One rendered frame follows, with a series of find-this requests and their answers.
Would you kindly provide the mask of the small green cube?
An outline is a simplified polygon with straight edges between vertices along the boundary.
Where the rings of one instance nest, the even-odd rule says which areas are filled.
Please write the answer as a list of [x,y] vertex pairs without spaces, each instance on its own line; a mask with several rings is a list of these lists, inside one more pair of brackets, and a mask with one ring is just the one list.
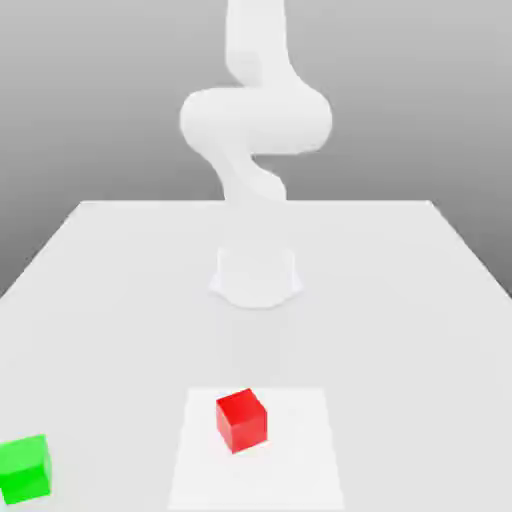
[[51,494],[52,462],[44,434],[0,443],[0,491],[7,505]]

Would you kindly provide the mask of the small red cube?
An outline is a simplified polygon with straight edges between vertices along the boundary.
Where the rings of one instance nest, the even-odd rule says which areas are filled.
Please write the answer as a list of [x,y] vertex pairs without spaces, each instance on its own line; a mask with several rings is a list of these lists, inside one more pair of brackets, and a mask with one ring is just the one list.
[[268,440],[267,410],[251,388],[216,400],[216,426],[232,454]]

